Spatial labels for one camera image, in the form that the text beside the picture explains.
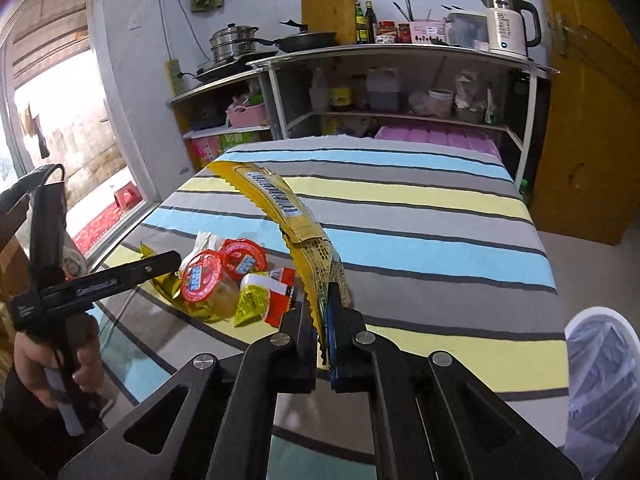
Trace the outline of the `person's left hand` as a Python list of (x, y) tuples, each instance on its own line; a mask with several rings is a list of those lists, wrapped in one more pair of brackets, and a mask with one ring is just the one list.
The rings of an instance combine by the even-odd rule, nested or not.
[[(73, 380), (82, 392), (95, 393), (104, 383), (99, 324), (93, 316), (85, 313), (73, 316), (70, 322), (74, 327), (85, 330), (75, 347), (79, 367), (74, 371)], [(17, 376), (46, 408), (56, 408), (46, 370), (57, 370), (62, 363), (62, 356), (48, 342), (36, 341), (25, 332), (15, 334), (14, 368)]]

